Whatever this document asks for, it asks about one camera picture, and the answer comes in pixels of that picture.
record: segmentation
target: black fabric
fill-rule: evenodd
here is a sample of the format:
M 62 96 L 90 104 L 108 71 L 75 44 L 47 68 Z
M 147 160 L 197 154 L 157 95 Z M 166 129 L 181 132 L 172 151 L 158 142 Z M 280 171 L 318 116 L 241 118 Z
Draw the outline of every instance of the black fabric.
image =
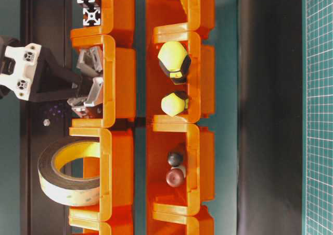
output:
M 302 228 L 302 0 L 240 0 L 238 235 Z

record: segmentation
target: grid lines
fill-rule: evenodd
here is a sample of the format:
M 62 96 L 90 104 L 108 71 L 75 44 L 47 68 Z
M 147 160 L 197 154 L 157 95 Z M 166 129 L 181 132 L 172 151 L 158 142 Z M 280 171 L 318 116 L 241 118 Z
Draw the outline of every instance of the grid lines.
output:
M 306 235 L 333 235 L 333 0 L 305 0 Z

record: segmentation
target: orange plastic bin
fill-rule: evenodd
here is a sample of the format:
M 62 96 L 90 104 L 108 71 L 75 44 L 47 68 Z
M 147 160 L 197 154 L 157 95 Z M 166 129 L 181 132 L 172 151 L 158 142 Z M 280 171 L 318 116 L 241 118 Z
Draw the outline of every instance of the orange plastic bin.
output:
M 191 57 L 187 83 L 175 85 L 159 67 L 158 52 L 167 41 L 183 43 Z M 196 123 L 215 113 L 215 49 L 202 45 L 196 32 L 154 35 L 147 52 L 147 121 L 154 123 Z M 175 117 L 161 109 L 163 97 L 174 91 L 189 96 L 188 110 Z
M 146 0 L 146 11 L 154 34 L 196 31 L 207 39 L 215 25 L 215 0 Z
M 99 45 L 103 50 L 103 118 L 73 119 L 73 127 L 111 127 L 116 119 L 135 118 L 136 114 L 136 57 L 135 51 L 116 47 L 113 37 L 95 35 L 72 40 L 79 51 Z
M 196 216 L 148 212 L 147 235 L 214 235 L 214 219 L 206 206 Z
M 185 183 L 172 188 L 165 180 L 171 169 L 168 153 L 185 143 Z M 147 126 L 148 210 L 194 216 L 201 203 L 214 199 L 214 133 L 195 124 Z
M 117 46 L 131 47 L 135 29 L 135 0 L 101 0 L 101 25 L 73 29 L 71 38 L 111 34 Z
M 69 218 L 69 225 L 83 228 L 82 234 L 91 235 L 132 235 L 133 215 L 128 208 L 117 208 L 106 222 L 97 222 L 78 218 Z
M 132 130 L 70 128 L 71 136 L 99 137 L 100 159 L 84 158 L 83 177 L 100 176 L 99 204 L 71 207 L 70 218 L 106 221 L 117 207 L 132 208 L 134 196 L 134 144 Z

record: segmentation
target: roll of tape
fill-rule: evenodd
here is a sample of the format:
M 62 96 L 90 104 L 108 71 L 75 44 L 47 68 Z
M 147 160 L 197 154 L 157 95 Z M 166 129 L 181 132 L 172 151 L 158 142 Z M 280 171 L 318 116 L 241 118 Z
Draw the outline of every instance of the roll of tape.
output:
M 63 205 L 97 204 L 99 177 L 74 178 L 60 172 L 68 162 L 85 157 L 100 157 L 97 138 L 67 137 L 46 148 L 38 161 L 43 192 L 53 201 Z

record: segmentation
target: black surface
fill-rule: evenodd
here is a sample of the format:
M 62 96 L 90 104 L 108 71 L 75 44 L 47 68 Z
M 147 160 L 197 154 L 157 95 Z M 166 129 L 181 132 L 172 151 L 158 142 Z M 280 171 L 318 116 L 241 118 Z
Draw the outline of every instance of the black surface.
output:
M 49 47 L 61 66 L 71 66 L 71 0 L 21 0 L 21 42 Z M 70 234 L 68 208 L 41 190 L 37 172 L 40 153 L 68 132 L 65 102 L 21 102 L 20 196 L 21 235 Z M 49 119 L 49 127 L 43 120 Z
M 240 0 L 238 234 L 301 234 L 302 0 Z

